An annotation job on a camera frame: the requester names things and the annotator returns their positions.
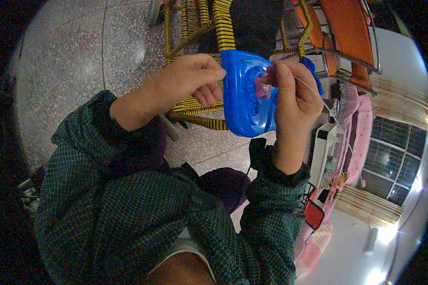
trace finger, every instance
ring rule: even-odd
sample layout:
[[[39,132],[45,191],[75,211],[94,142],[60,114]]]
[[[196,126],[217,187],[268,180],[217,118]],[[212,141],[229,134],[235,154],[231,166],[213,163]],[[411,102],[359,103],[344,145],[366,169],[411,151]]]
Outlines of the finger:
[[[199,90],[195,90],[195,92],[192,94],[192,96],[198,100],[198,102],[203,106],[206,107],[208,105],[208,102],[206,102],[206,99],[204,98],[203,94]]]
[[[276,81],[279,88],[279,97],[291,103],[295,102],[295,79],[293,74],[285,64],[277,62],[276,64]]]
[[[224,99],[224,93],[218,82],[209,83],[208,88],[211,90],[214,99],[216,99],[217,101],[221,101]]]
[[[201,86],[218,82],[225,77],[225,70],[222,68],[202,68],[198,71],[188,72],[187,77],[190,78],[187,82],[187,88],[192,90],[198,89]]]
[[[206,85],[202,86],[199,90],[203,93],[206,102],[211,106],[215,106],[215,99],[211,90]]]
[[[271,84],[273,87],[277,87],[276,70],[274,66],[268,66],[267,72],[268,72],[268,75],[262,78],[262,83]]]
[[[314,91],[312,92],[306,85],[304,85],[299,80],[297,80],[296,89],[299,93],[300,98],[306,102],[313,102],[314,100],[318,100],[317,96],[320,96],[319,90],[317,88],[317,83],[315,83],[315,79],[311,71],[309,71],[309,69],[306,66],[304,66],[302,63],[299,63],[299,62],[293,62],[291,60],[285,60],[281,62],[290,68],[294,76],[301,79]]]
[[[219,69],[220,65],[215,61],[215,59],[209,54],[198,53],[192,55],[186,55],[180,57],[184,65],[187,67],[194,67],[194,69],[202,69],[202,68],[213,68]]]

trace white wire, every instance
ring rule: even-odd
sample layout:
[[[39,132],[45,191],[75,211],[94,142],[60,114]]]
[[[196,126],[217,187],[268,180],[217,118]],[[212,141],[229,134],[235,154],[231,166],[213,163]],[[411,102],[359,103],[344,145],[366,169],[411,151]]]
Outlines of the white wire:
[[[310,87],[309,87],[309,85],[308,85],[308,84],[306,84],[306,83],[305,83],[304,81],[302,81],[300,78],[296,77],[295,75],[294,75],[293,77],[295,77],[295,79],[297,79],[299,82],[301,82],[301,83],[303,83],[304,85],[306,85],[306,87],[307,87],[307,88],[309,88],[309,90],[311,90],[311,91],[312,91],[312,93],[314,93],[314,95],[316,95],[316,97],[319,97],[319,98],[320,98],[320,100],[321,100],[321,101],[322,101],[322,103],[324,104],[325,108],[326,108],[328,111],[330,111],[330,108],[326,105],[325,101],[322,99],[322,96],[320,96],[318,92],[316,93],[312,88],[310,88]],[[337,126],[341,129],[342,134],[344,135],[344,139],[346,139],[346,140],[347,140],[347,135],[346,135],[345,131],[343,130],[343,128],[342,128],[342,126],[341,126],[341,124],[338,122],[338,119],[336,118],[336,116],[333,116],[333,119],[335,119],[335,122],[336,122]],[[351,153],[350,160],[352,161],[352,159],[354,158],[354,151],[352,150],[352,147],[350,146],[350,143],[349,143],[349,142],[347,142],[347,146],[349,147],[349,150],[350,150],[350,153]],[[342,167],[340,167],[340,170],[339,170],[338,175],[341,173],[341,171],[342,171]]]

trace green plaid jacket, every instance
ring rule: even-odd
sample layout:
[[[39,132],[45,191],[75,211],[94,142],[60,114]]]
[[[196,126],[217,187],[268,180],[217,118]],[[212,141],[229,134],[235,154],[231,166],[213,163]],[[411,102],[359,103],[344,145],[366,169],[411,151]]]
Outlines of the green plaid jacket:
[[[141,171],[111,179],[125,155],[92,123],[102,91],[69,114],[52,136],[35,232],[57,284],[133,284],[141,280],[185,227],[205,249],[217,284],[293,284],[293,246],[305,221],[299,201],[306,165],[286,176],[264,157],[247,189],[241,232],[220,200],[188,177]]]

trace sleeve cuff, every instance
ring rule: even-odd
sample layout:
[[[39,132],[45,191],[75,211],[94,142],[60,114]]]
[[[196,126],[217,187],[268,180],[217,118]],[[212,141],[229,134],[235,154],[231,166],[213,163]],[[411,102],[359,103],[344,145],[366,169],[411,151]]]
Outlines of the sleeve cuff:
[[[278,182],[279,184],[288,187],[297,187],[301,181],[309,180],[309,167],[303,162],[300,169],[291,175],[287,175],[280,171],[272,161],[272,151],[274,146],[267,145],[263,150],[263,156],[260,161],[260,175],[270,181]]]
[[[92,124],[110,146],[127,144],[136,131],[126,131],[109,115],[109,108],[117,97],[109,90],[100,91],[92,99]]]

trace blue plastic part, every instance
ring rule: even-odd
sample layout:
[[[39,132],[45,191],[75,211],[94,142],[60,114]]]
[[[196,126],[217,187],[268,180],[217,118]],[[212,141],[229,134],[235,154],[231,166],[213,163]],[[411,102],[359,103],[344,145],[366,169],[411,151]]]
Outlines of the blue plastic part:
[[[322,84],[320,83],[319,78],[315,75],[315,65],[314,63],[307,57],[303,57],[300,62],[306,66],[307,69],[309,69],[312,73],[312,76],[314,76],[315,83],[317,83],[317,89],[319,90],[320,96],[322,96],[325,92],[322,88]]]
[[[256,54],[238,50],[221,51],[224,78],[225,121],[232,133],[252,138],[276,130],[274,111],[277,88],[271,88],[269,99],[256,96],[254,78],[266,73],[272,62]]]

